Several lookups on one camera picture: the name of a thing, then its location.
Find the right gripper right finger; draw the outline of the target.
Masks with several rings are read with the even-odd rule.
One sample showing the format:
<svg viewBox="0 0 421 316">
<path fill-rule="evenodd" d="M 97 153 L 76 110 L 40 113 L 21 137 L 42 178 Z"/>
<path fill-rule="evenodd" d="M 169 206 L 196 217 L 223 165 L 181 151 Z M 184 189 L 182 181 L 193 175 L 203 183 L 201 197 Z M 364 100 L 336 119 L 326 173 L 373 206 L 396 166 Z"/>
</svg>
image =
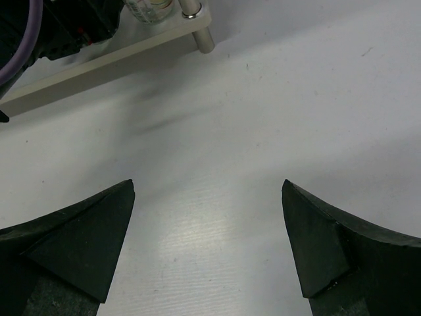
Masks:
<svg viewBox="0 0 421 316">
<path fill-rule="evenodd" d="M 419 315 L 420 239 L 322 201 L 286 180 L 282 207 L 313 315 Z"/>
</svg>

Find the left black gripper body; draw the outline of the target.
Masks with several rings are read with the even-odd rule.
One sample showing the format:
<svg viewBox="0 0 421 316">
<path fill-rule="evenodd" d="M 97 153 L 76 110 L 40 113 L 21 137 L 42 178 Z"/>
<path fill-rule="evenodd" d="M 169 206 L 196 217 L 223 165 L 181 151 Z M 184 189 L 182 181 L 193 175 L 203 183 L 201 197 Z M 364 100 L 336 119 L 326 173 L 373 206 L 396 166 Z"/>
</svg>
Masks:
<svg viewBox="0 0 421 316">
<path fill-rule="evenodd" d="M 2 1 L 1 95 L 44 57 L 50 61 L 112 38 L 123 1 Z"/>
</svg>

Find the green-cap glass bottle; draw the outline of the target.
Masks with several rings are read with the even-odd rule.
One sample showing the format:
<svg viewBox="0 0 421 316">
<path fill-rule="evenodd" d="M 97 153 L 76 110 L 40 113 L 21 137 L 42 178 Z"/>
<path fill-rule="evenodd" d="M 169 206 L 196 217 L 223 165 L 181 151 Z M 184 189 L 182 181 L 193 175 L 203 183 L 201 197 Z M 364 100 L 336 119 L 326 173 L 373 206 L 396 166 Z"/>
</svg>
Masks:
<svg viewBox="0 0 421 316">
<path fill-rule="evenodd" d="M 157 24 L 170 16 L 173 0 L 124 0 L 128 10 L 144 24 Z"/>
</svg>

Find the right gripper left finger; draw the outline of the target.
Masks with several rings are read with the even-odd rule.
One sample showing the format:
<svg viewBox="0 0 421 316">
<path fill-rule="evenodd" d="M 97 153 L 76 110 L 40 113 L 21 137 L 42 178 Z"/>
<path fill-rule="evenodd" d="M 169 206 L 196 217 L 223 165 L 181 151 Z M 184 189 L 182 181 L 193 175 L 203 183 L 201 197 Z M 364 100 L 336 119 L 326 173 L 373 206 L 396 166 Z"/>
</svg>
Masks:
<svg viewBox="0 0 421 316">
<path fill-rule="evenodd" d="M 106 302 L 135 201 L 122 181 L 1 229 L 2 315 L 96 315 Z"/>
</svg>

